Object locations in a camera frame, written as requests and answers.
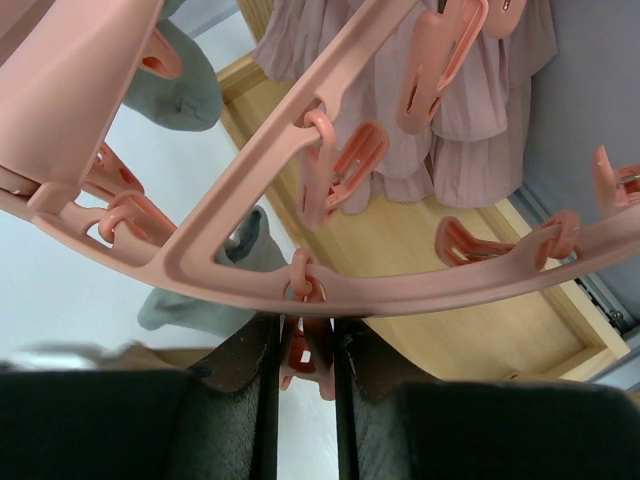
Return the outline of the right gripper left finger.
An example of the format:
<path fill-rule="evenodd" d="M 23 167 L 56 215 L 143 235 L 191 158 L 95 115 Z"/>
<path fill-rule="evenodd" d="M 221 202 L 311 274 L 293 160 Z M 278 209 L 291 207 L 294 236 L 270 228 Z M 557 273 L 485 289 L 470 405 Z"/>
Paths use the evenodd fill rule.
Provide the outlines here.
<path fill-rule="evenodd" d="M 5 479 L 273 479 L 280 319 L 187 368 L 5 371 Z"/>

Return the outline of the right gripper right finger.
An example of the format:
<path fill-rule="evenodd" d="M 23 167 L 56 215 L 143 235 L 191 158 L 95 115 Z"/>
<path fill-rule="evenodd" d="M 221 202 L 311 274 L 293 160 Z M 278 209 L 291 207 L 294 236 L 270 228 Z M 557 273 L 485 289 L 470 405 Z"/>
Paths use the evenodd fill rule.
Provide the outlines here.
<path fill-rule="evenodd" d="M 445 381 L 366 323 L 335 331 L 343 479 L 635 479 L 639 404 L 570 381 Z"/>

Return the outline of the pink round clip hanger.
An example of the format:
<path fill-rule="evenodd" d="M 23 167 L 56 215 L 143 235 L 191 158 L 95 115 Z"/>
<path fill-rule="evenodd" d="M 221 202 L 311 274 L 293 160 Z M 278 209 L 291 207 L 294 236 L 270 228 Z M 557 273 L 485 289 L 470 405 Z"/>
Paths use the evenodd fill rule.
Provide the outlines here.
<path fill-rule="evenodd" d="M 386 152 L 376 123 L 359 126 L 338 149 L 334 123 L 347 88 L 408 15 L 409 1 L 367 1 L 339 31 L 253 134 L 200 203 L 175 225 L 105 138 L 135 73 L 176 79 L 183 70 L 156 26 L 159 1 L 5 1 L 1 5 L 1 207 L 65 246 L 147 284 L 202 300 L 286 316 L 285 379 L 316 381 L 331 398 L 330 315 L 288 310 L 290 302 L 321 303 L 305 249 L 267 273 L 216 261 L 233 228 L 282 170 L 274 154 L 285 125 L 299 162 L 296 209 L 309 230 L 335 215 Z M 636 168 L 593 159 L 602 220 L 639 210 Z M 560 234 L 535 258 L 568 263 L 585 224 L 569 210 L 552 225 Z M 506 245 L 464 235 L 450 217 L 436 252 L 445 267 L 491 260 Z"/>

